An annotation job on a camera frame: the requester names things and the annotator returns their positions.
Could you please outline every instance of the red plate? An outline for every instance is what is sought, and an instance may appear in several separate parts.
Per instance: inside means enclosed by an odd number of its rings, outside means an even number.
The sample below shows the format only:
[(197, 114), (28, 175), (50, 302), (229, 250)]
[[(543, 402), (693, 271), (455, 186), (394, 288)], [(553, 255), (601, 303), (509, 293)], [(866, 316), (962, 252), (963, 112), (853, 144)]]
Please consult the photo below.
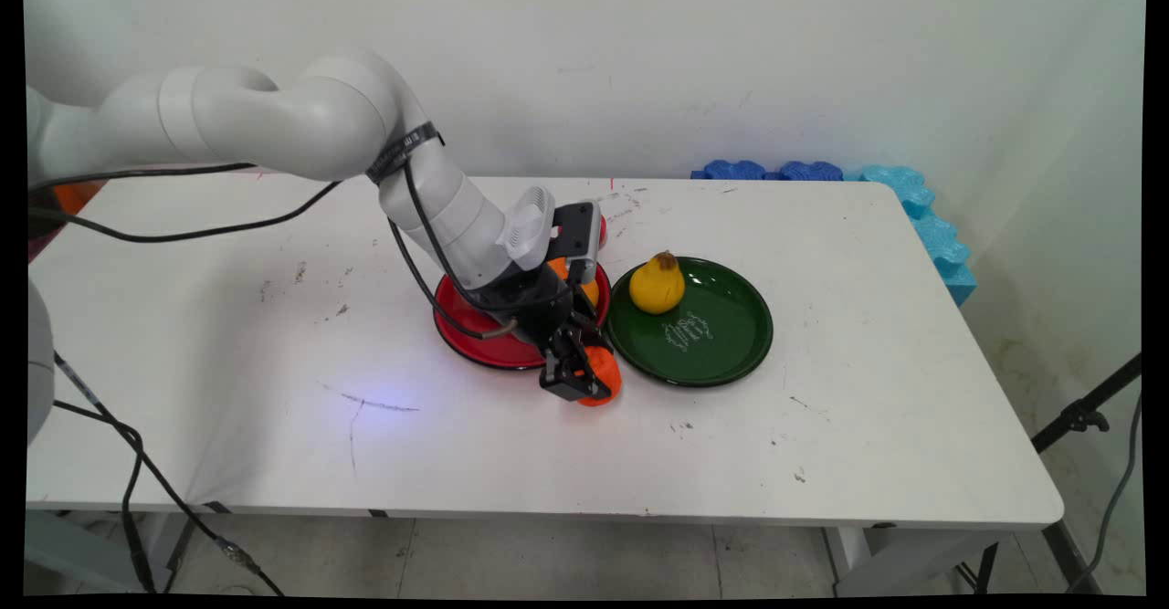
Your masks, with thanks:
[[(596, 289), (597, 289), (597, 326), (604, 324), (604, 317), (609, 313), (609, 276), (606, 276), (601, 264), (596, 265)], [(491, 331), (499, 327), (494, 319), (466, 305), (463, 297), (455, 291), (455, 285), (450, 284), (450, 277), (442, 277), (438, 281), (438, 290), (435, 292), (438, 305), (447, 310), (459, 325), (471, 331)], [(494, 367), (497, 369), (531, 369), (541, 367), (544, 358), (531, 344), (525, 344), (513, 335), (503, 335), (491, 340), (476, 340), (455, 330), (445, 319), (434, 311), (435, 326), (450, 348), (463, 355), (468, 360)]]

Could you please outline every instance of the tiled floor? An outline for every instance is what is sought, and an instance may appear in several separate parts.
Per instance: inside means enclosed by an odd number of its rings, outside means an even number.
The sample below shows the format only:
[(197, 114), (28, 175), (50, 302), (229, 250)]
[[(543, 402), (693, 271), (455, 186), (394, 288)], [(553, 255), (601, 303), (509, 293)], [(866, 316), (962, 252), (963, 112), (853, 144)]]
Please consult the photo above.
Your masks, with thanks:
[[(835, 581), (823, 532), (815, 528), (285, 515), (208, 515), (206, 521), (245, 547), (289, 595), (831, 597)], [(122, 530), (112, 521), (91, 530), (122, 538)], [(977, 561), (969, 563), (977, 568)], [(1063, 590), (1061, 580), (1049, 576), (1050, 568), (1044, 568), (1037, 581), (1035, 567), (1015, 538), (1003, 541), (990, 591)], [(37, 566), (25, 566), (26, 595), (95, 591)], [(269, 591), (196, 532), (184, 553), (172, 593)], [(948, 573), (922, 583), (912, 595), (956, 593), (969, 589), (956, 574)]]

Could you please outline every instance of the green plate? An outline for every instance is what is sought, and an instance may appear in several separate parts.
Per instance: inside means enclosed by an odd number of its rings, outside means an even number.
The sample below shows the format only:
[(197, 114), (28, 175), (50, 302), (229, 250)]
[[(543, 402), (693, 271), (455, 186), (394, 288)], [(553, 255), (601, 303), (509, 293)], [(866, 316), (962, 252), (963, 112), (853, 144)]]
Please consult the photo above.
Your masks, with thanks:
[(731, 269), (680, 256), (682, 302), (646, 314), (629, 297), (630, 269), (613, 286), (606, 331), (630, 365), (676, 386), (706, 388), (742, 379), (772, 348), (772, 312), (763, 297)]

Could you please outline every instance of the orange object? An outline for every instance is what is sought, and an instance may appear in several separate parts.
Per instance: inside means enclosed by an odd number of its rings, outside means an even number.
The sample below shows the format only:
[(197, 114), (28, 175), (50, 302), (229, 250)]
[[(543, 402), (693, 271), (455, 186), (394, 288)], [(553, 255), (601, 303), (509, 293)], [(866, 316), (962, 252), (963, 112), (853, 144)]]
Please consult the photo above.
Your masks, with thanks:
[(61, 209), (75, 215), (85, 206), (85, 202), (96, 195), (97, 189), (101, 189), (103, 185), (105, 185), (104, 181), (77, 181), (74, 185), (54, 187), (53, 193), (56, 194), (57, 201), (61, 202)]
[[(562, 258), (562, 256), (559, 256), (556, 259), (549, 259), (548, 267), (556, 272), (556, 276), (559, 276), (561, 281), (568, 279), (568, 264), (565, 263), (565, 258)], [(601, 289), (597, 288), (596, 279), (586, 285), (581, 285), (581, 290), (584, 290), (584, 296), (588, 297), (589, 302), (593, 302), (593, 306), (596, 306), (596, 302), (601, 295)]]
[[(593, 368), (593, 373), (596, 373), (596, 378), (602, 383), (609, 386), (613, 394), (608, 399), (584, 397), (576, 401), (584, 406), (604, 406), (621, 394), (621, 369), (617, 367), (617, 359), (613, 358), (606, 347), (584, 347), (584, 353), (588, 354), (588, 364)], [(577, 372), (576, 375), (582, 376), (583, 373)]]

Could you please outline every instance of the orange fruit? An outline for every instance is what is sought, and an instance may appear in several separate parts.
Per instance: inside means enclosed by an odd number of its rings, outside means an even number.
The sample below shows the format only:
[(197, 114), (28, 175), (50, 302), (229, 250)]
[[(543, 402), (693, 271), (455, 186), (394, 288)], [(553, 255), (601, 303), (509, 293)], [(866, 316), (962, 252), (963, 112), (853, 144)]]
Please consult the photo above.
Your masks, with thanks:
[(584, 353), (588, 354), (588, 364), (593, 368), (593, 373), (596, 373), (596, 378), (608, 386), (613, 394), (600, 400), (584, 397), (576, 401), (589, 407), (604, 406), (621, 394), (621, 369), (617, 367), (617, 359), (613, 358), (606, 347), (584, 347)]
[[(559, 256), (556, 259), (549, 259), (548, 267), (556, 272), (556, 276), (559, 276), (561, 281), (566, 281), (568, 278), (568, 264), (565, 263), (565, 258), (562, 258), (562, 256)], [(587, 285), (581, 285), (581, 290), (584, 290), (584, 296), (588, 297), (589, 302), (593, 302), (593, 306), (596, 306), (596, 302), (601, 297), (601, 289), (597, 288), (596, 281), (594, 279)]]

